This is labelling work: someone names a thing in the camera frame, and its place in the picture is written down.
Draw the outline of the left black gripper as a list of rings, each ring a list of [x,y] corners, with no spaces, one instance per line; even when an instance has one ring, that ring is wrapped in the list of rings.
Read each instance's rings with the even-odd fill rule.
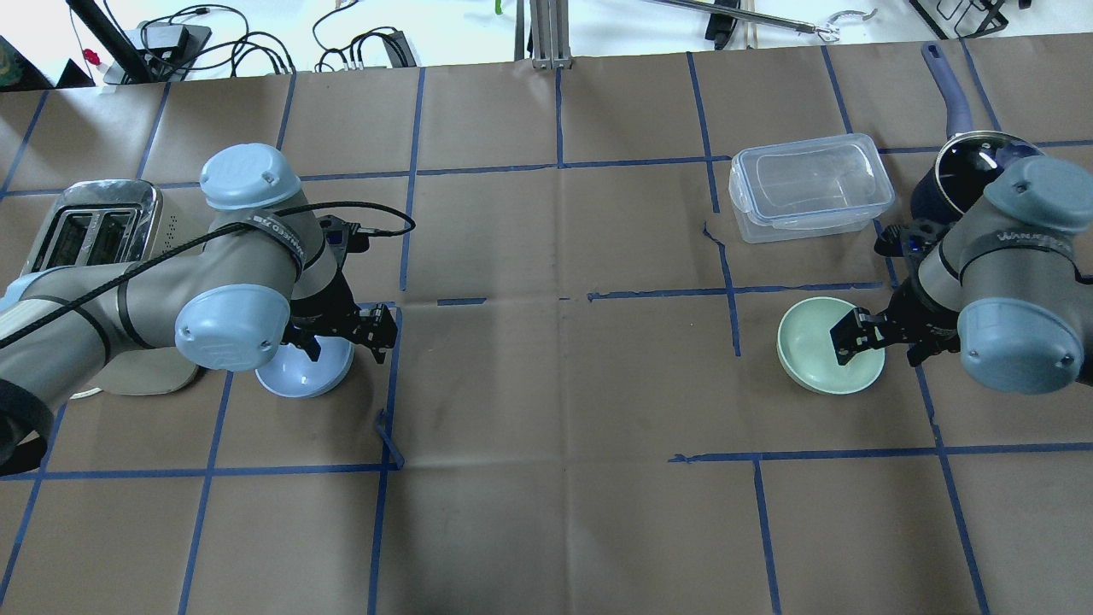
[[[282,345],[303,351],[309,360],[319,360],[317,338],[343,338],[368,348],[372,359],[383,365],[399,335],[393,311],[387,305],[360,310],[342,272],[345,255],[366,250],[368,238],[359,233],[359,223],[319,218],[315,240],[290,296]]]

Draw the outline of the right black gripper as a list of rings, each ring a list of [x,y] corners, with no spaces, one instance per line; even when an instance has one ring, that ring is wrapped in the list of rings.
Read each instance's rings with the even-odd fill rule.
[[[957,312],[929,296],[918,277],[918,268],[950,227],[929,218],[914,218],[909,225],[888,225],[875,237],[874,252],[904,258],[909,275],[894,291],[882,314],[853,307],[832,326],[830,339],[837,365],[849,365],[863,351],[886,348],[893,340],[906,343],[912,367],[938,354],[957,353]]]

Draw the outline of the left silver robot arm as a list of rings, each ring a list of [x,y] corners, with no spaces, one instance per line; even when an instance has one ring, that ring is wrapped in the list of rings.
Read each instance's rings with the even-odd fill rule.
[[[197,366],[263,367],[282,345],[320,357],[318,338],[367,347],[397,342],[389,307],[363,311],[331,234],[284,154],[231,145],[199,178],[215,215],[205,234],[146,261],[52,267],[3,295],[3,475],[38,470],[59,409],[114,359],[176,348]]]

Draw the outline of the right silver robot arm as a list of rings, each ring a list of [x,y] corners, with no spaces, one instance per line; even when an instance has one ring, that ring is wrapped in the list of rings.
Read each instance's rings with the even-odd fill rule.
[[[1090,385],[1090,280],[1073,247],[1090,229],[1090,184],[1072,162],[1023,157],[952,225],[888,226],[875,252],[904,258],[909,275],[885,310],[855,307],[833,326],[835,359],[906,345],[910,366],[957,353],[973,380],[1000,392]]]

